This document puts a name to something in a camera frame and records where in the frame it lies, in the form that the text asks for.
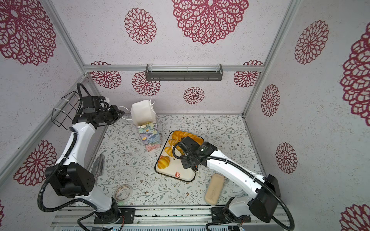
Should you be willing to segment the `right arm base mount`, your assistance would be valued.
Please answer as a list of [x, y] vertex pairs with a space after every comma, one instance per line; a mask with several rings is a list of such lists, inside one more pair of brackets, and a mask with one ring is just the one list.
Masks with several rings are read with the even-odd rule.
[[[231, 223], [232, 220], [237, 218], [231, 212], [221, 207], [212, 207], [211, 216], [212, 216], [212, 222], [215, 222], [215, 223], [222, 223], [222, 222]], [[250, 215], [246, 215], [243, 218], [239, 218], [235, 222], [236, 223], [250, 223], [251, 217]]]

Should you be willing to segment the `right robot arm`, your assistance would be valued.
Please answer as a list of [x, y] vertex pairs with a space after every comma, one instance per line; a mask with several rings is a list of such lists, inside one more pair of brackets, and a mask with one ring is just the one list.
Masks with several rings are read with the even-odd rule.
[[242, 167], [209, 142], [199, 145], [186, 137], [173, 147], [172, 152], [178, 150], [184, 154], [174, 154], [174, 157], [181, 160], [184, 169], [203, 165], [227, 177], [246, 193], [244, 197], [230, 198], [222, 211], [224, 219], [206, 224], [206, 230], [213, 225], [242, 224], [251, 215], [265, 223], [274, 221], [286, 231], [295, 229], [293, 216], [281, 199], [278, 180], [274, 176], [265, 177]]

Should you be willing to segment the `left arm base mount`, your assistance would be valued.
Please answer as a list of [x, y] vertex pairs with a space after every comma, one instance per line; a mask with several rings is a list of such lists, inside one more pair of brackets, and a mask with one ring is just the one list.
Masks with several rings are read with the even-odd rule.
[[136, 209], [120, 208], [119, 211], [107, 211], [95, 214], [94, 224], [132, 224]]

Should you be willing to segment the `floral paper bag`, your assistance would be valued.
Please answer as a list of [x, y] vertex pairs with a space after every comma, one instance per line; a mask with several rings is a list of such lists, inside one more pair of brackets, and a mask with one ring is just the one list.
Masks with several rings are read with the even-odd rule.
[[148, 152], [161, 147], [160, 134], [156, 122], [156, 112], [154, 110], [155, 101], [143, 100], [132, 104], [131, 109], [124, 106], [119, 106], [118, 109], [125, 109], [130, 112], [131, 120], [140, 135], [140, 138]]

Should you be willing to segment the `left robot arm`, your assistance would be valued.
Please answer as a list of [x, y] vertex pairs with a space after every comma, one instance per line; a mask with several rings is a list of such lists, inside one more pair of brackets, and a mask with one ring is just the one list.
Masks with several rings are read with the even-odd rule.
[[[54, 166], [45, 170], [46, 179], [37, 197], [37, 205], [41, 211], [55, 212], [82, 202], [91, 206], [94, 209], [93, 214], [106, 223], [115, 223], [121, 218], [117, 202], [96, 187], [94, 175], [84, 167], [84, 159], [96, 129], [114, 124], [124, 114], [116, 105], [104, 110], [78, 110], [72, 121], [73, 125], [69, 128], [71, 136], [62, 156]], [[69, 198], [69, 201], [54, 208], [45, 206], [43, 196], [48, 185], [51, 185], [58, 196]]]

